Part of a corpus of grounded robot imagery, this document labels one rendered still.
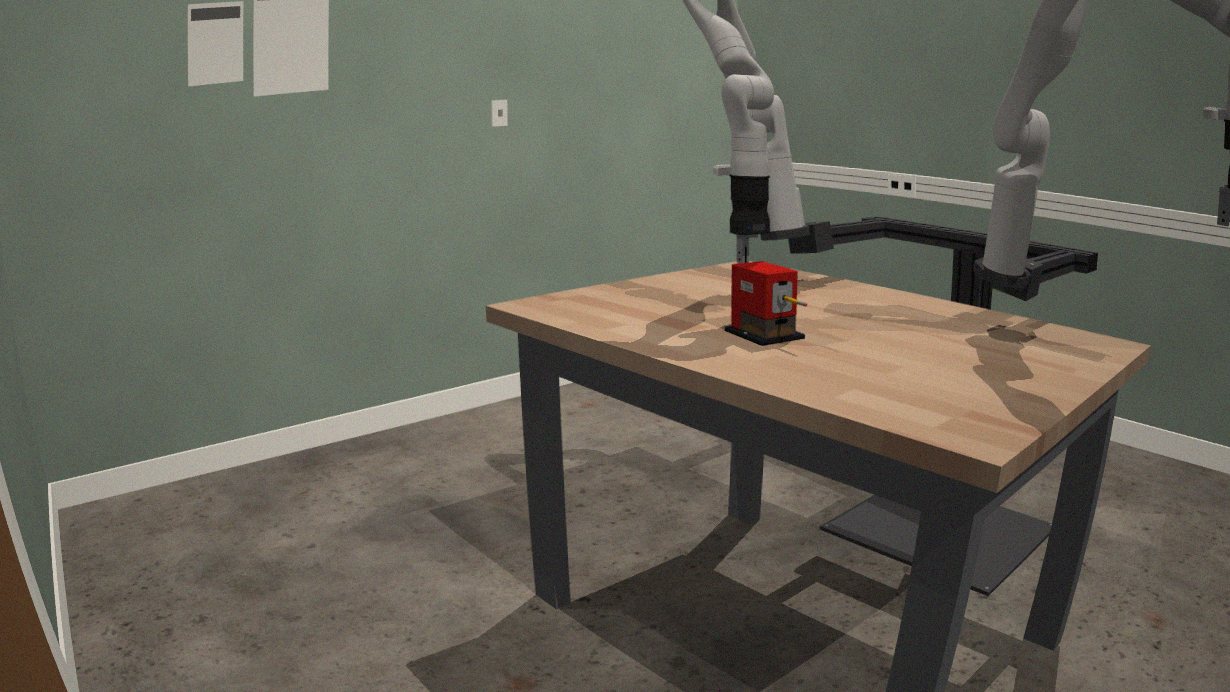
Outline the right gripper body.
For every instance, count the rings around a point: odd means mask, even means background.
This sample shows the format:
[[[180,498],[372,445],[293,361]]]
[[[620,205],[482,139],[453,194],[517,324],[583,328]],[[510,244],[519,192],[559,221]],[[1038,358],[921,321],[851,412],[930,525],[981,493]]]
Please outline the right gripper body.
[[[732,150],[731,163],[715,165],[713,175],[731,177],[729,234],[770,234],[768,152]]]

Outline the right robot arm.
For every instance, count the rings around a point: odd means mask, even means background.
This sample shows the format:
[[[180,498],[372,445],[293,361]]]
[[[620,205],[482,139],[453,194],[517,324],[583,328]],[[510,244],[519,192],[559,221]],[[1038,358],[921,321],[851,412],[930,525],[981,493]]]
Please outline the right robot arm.
[[[768,151],[770,231],[803,227],[804,216],[790,159],[784,104],[774,95],[766,73],[756,64],[756,53],[734,0],[717,0],[716,15],[697,0],[683,2],[702,31],[724,75],[721,95],[729,120],[732,150]],[[772,132],[772,138],[768,143],[769,132]]]

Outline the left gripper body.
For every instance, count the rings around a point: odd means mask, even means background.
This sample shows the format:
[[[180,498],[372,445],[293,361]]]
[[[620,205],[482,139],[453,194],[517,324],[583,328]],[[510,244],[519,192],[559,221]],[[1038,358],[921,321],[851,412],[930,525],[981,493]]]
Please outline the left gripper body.
[[[1230,91],[1228,92],[1226,109],[1205,107],[1203,109],[1203,118],[1225,122],[1224,147],[1230,150]],[[1228,188],[1230,189],[1230,166],[1228,173]]]

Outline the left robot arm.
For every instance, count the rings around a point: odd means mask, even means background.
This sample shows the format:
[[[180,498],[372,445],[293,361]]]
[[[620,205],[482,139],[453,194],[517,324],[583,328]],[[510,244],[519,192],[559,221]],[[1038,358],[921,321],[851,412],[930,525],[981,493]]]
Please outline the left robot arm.
[[[1170,0],[1230,37],[1230,0]],[[994,120],[999,149],[1017,152],[998,168],[983,265],[1011,277],[1025,273],[1038,186],[1050,127],[1031,109],[1036,97],[1071,60],[1089,0],[1041,0],[1025,50]]]

